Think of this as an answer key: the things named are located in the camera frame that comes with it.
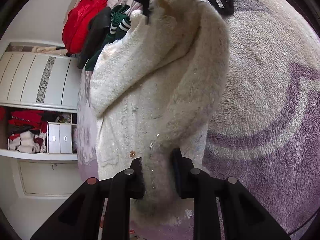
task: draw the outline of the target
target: red clothing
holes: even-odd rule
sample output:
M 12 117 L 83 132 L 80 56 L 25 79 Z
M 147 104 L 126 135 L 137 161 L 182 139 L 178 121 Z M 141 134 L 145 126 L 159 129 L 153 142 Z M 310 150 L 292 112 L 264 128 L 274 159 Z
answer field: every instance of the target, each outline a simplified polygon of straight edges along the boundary
M 9 120 L 11 124 L 14 125 L 32 125 L 38 130 L 40 129 L 40 123 L 42 116 L 40 114 L 44 113 L 41 110 L 25 110 L 25 111 L 15 111 L 11 112 L 12 120 Z
M 41 122 L 41 124 L 40 124 L 40 130 L 41 130 L 41 132 L 43 132 L 43 133 L 46 133 L 47 132 L 47 126 L 48 126 L 48 122 Z
M 9 139 L 13 141 L 15 138 L 17 138 L 19 136 L 20 136 L 19 133 L 15 133 L 14 135 L 9 136 Z
M 88 35 L 88 23 L 103 8 L 107 0 L 81 0 L 68 14 L 62 32 L 62 41 L 69 53 L 81 52 Z
M 35 143 L 38 143 L 40 147 L 41 147 L 42 144 L 43 144 L 43 140 L 42 140 L 41 138 L 34 138 L 33 141 L 34 141 Z

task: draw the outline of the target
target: gold button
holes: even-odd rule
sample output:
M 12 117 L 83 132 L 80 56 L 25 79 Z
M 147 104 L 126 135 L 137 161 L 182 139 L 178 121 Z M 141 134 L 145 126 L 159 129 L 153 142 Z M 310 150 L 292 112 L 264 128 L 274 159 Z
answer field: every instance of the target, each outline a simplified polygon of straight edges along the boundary
M 130 152 L 130 157 L 131 157 L 131 158 L 134 158 L 135 155 L 136 155 L 136 152 L 135 152 L 135 151 L 131 151 L 131 152 Z

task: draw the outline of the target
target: wardrobe shelf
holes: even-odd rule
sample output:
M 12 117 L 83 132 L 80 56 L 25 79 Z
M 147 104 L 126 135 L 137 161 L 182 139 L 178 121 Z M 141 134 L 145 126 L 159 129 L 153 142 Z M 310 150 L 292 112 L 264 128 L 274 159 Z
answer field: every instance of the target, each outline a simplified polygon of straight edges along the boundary
M 10 151 L 0 149 L 0 155 L 24 159 L 24 160 L 38 160 L 38 161 L 77 161 L 77 154 L 50 154 L 50 153 L 21 153 L 17 151 Z

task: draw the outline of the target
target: round metal rivet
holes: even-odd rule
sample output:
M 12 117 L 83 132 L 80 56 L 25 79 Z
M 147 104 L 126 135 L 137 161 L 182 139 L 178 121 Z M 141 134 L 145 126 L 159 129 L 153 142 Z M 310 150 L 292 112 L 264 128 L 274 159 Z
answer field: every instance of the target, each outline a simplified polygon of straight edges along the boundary
M 94 184 L 97 183 L 97 178 L 89 178 L 89 179 L 87 180 L 87 183 L 88 183 L 89 185 L 94 185 Z
M 238 182 L 238 180 L 235 177 L 229 177 L 228 182 L 231 184 L 236 184 Z
M 133 174 L 134 173 L 134 170 L 133 169 L 126 169 L 126 170 L 124 170 L 124 174 L 126 174 L 126 175 L 131 175 L 131 174 Z
M 197 175 L 197 174 L 200 173 L 200 170 L 197 169 L 197 168 L 192 168 L 192 169 L 190 170 L 190 172 L 191 172 L 192 174 L 194 174 L 194 175 Z

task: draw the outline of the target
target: wardrobe drawer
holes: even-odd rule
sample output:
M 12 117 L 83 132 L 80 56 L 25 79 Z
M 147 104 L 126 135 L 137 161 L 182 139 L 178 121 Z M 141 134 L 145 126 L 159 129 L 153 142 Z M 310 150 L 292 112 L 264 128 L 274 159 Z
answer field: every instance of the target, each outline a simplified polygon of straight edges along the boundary
M 72 153 L 72 135 L 70 124 L 60 124 L 60 152 Z
M 19 164 L 26 194 L 72 194 L 82 184 L 77 163 L 20 161 Z
M 59 124 L 48 124 L 48 153 L 60 153 Z

